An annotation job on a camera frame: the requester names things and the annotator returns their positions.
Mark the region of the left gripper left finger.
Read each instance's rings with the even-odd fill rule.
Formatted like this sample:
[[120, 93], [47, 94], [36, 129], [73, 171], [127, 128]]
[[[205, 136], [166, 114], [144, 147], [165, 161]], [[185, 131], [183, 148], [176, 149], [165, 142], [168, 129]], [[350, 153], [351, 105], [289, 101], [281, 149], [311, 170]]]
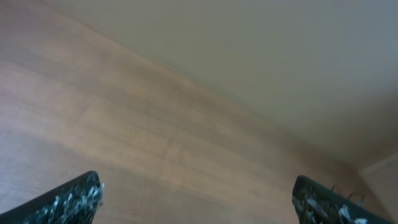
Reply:
[[103, 204], [104, 184], [96, 171], [78, 177], [1, 214], [1, 223], [91, 224]]

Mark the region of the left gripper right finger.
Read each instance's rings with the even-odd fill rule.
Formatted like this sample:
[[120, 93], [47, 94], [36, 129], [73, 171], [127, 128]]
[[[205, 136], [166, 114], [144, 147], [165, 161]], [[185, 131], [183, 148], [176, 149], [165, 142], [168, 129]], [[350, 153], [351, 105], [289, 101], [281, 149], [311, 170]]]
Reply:
[[343, 197], [311, 178], [300, 175], [292, 191], [292, 203], [300, 224], [390, 224], [363, 207], [365, 195]]

